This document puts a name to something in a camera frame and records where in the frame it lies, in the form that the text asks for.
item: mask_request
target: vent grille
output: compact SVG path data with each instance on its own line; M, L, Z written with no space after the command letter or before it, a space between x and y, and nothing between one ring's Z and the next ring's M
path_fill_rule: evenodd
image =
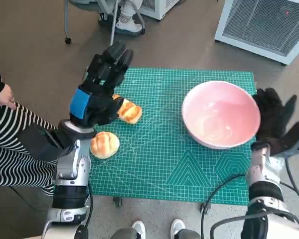
M234 0L223 35L287 56L299 41L299 3Z
M166 0L166 8L168 8L171 5L172 2L174 2L174 1L172 1L172 0Z
M155 0L143 0L142 7L147 7L155 11Z

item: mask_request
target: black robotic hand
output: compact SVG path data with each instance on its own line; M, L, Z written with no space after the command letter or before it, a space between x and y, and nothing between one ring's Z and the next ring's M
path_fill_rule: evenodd
M70 105L70 120L79 127L91 128L115 120L123 98L113 100L114 88L120 86L133 58L133 50L122 41L115 42L102 55L96 54Z
M286 126L294 113L297 96L293 95L285 106L273 88L257 89L257 94L253 95L253 98L261 114L261 124L256 139L283 137L286 133Z

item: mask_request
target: human hand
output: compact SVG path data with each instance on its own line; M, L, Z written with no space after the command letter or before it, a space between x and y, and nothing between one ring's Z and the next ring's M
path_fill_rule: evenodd
M0 106L8 106L12 110L16 109L13 92L7 84L4 85L3 90L0 92Z
M284 136L286 126L296 107L297 96L293 95L285 106L273 88L257 89L257 94L253 95L253 98L261 115L261 124L256 134L257 140Z

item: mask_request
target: gray floor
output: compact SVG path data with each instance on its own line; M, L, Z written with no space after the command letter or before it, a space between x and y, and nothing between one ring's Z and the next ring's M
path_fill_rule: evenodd
M175 7L160 23L146 18L147 32L139 38L118 37L134 49L133 66L234 69L253 71L258 87L274 87L286 100L299 96L299 56L288 67L226 44L215 44L224 0L187 0ZM0 0L0 71L15 98L57 124L67 117L68 104L81 81L83 69L95 53L109 42L95 13L73 7L69 16L72 45L65 45L63 1ZM299 120L299 101L292 122ZM291 160L299 184L299 157ZM286 174L283 181L288 182ZM21 192L37 207L50 199L35 189ZM299 216L299 199L285 190L290 209ZM109 238L118 228L143 220L149 239L169 237L173 219L182 218L187 227L199 231L198 205L167 201L126 199L115 209L108 197L95 197L90 238ZM213 205L206 227L229 216L242 215L245 207ZM14 239L40 234L44 215L29 209L9 189L0 188L0 238ZM216 238L239 238L241 224L223 226Z

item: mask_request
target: chair leg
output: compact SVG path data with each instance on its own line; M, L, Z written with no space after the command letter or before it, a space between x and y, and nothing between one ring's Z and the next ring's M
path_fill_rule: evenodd
M140 11L138 9L138 7L135 5L135 3L132 1L132 0L129 0L134 8L134 11L136 11L141 23L142 23L142 28L143 28L143 31L142 31L142 34L145 34L145 22L144 22L144 19L142 17L142 15L140 14Z
M113 43L114 43L114 33L115 33L115 26L116 26L116 18L118 16L118 9L119 9L119 0L116 0L115 1L115 7L114 7L114 16L113 16L113 23L112 23L110 46L112 46Z
M68 0L64 0L64 33L66 44L71 44L72 40L68 37Z

